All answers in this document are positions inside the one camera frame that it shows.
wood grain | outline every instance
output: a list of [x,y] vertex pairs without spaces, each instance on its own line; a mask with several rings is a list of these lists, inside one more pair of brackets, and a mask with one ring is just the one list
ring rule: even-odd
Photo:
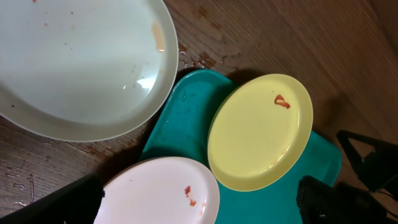
[[[346,129],[398,144],[398,7],[394,0],[165,0],[180,46],[179,70],[210,68],[244,83],[285,73],[307,88],[313,129],[336,145]],[[78,144],[28,133],[0,119],[0,215],[93,172],[112,167],[121,152],[126,164],[142,149],[156,121],[109,141]],[[338,178],[364,189],[346,156]],[[13,183],[23,184],[13,187]],[[398,203],[374,196],[390,211]]]

water droplet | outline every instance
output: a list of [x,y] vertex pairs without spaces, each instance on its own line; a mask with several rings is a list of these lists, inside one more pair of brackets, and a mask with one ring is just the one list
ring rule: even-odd
[[14,179],[15,179],[15,176],[14,176],[14,175],[11,175],[11,174],[9,174],[9,173],[6,173],[6,176],[8,176],[8,177],[11,177],[11,178],[14,178]]
[[14,183],[12,186],[13,186],[13,187],[20,187],[21,189],[20,189],[19,191],[25,189],[25,186],[24,186],[23,184],[16,184],[16,183]]
[[26,204],[25,203],[22,203],[22,201],[20,201],[20,202],[14,202],[12,205],[22,205],[23,207],[25,207],[26,206]]

spill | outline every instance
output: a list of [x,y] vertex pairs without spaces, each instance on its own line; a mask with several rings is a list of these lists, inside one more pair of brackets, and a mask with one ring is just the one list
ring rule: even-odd
[[197,18],[197,19],[201,19],[201,18],[207,18],[208,12],[206,11],[206,9],[203,6],[200,6],[200,8],[198,10],[195,10],[193,12],[193,15]]
[[225,64],[225,59],[227,58],[228,56],[227,55],[224,55],[222,58],[221,58],[221,64]]
[[220,31],[220,29],[221,29],[221,25],[219,25],[219,24],[216,23],[216,22],[212,22],[212,23],[211,23],[211,26],[212,26],[213,28],[215,28],[216,30],[218,30],[218,31]]
[[162,29],[160,28],[158,22],[154,22],[152,24],[152,34],[154,35],[155,38],[156,50],[158,50],[160,53],[164,52],[165,48],[164,48]]
[[30,203],[33,203],[35,198],[34,198],[34,183],[33,183],[33,174],[30,174]]
[[189,185],[187,188],[185,188],[184,191],[185,191],[185,195],[187,196],[187,198],[189,198],[189,201],[190,201],[189,205],[195,206],[197,204],[197,201],[195,201],[193,198],[191,198],[191,196],[189,194],[191,192],[191,186]]
[[14,183],[12,186],[13,186],[13,187],[20,187],[21,189],[20,189],[19,191],[25,189],[25,186],[24,186],[23,184],[16,184],[16,183]]
[[107,155],[103,152],[100,152],[99,150],[97,150],[96,148],[92,147],[92,146],[87,146],[86,147],[88,149],[88,154],[90,155],[95,155],[98,156],[100,158],[107,158]]
[[290,104],[285,101],[283,96],[281,94],[277,95],[275,100],[274,100],[275,105],[281,105],[283,107],[286,107],[286,109],[290,108]]
[[185,54],[185,52],[188,50],[188,47],[182,45],[182,44],[179,42],[179,43],[178,43],[178,49],[179,49],[181,52],[184,52],[184,54]]
[[22,203],[22,201],[20,201],[20,202],[14,202],[12,205],[22,205],[23,207],[26,206],[26,204],[25,204],[25,203]]
[[6,173],[6,176],[8,176],[8,177],[11,177],[11,178],[14,178],[15,179],[15,175],[11,175],[11,174],[9,174],[9,173]]
[[199,55],[198,60],[195,60],[193,57],[190,58],[194,66],[200,68],[211,68],[214,67],[217,63],[217,61],[211,58],[206,52],[202,52],[202,54]]

yellow plate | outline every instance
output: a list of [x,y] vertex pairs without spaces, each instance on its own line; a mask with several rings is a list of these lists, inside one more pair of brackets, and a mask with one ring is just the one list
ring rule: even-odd
[[299,159],[312,116],[310,95],[296,79],[271,74],[251,80],[225,99],[213,119],[211,171],[232,190],[272,184]]

ketchup smear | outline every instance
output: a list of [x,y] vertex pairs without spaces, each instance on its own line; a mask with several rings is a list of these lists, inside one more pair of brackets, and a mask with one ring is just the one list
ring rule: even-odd
[[276,98],[275,98],[275,100],[274,100],[274,103],[275,103],[276,105],[281,105],[281,106],[283,106],[283,107],[286,107],[286,109],[289,109],[289,108],[290,108],[290,104],[288,104],[288,103],[285,101],[284,97],[283,97],[281,94],[279,94],[279,95],[276,96]]
[[194,199],[192,199],[189,196],[189,193],[191,192],[191,186],[189,185],[187,188],[185,188],[184,191],[185,191],[185,195],[187,196],[187,198],[189,198],[189,201],[190,201],[189,205],[190,206],[195,206],[197,204],[197,201],[195,201]]

